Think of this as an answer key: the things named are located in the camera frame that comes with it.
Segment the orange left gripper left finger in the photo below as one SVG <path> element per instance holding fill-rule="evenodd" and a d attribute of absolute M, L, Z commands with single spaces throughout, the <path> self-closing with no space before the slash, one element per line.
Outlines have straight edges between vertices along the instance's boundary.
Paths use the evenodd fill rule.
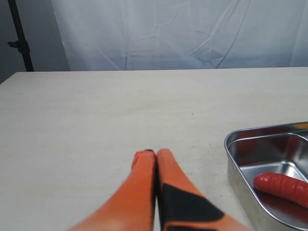
<path fill-rule="evenodd" d="M 155 210 L 156 154 L 135 153 L 131 173 L 98 210 L 72 231 L 152 231 Z"/>

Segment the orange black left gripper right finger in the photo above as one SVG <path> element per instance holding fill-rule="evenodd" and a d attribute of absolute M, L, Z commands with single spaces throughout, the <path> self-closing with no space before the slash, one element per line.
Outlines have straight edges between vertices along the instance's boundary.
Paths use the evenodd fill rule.
<path fill-rule="evenodd" d="M 213 205 L 182 171 L 169 149 L 157 153 L 162 231 L 249 231 Z"/>

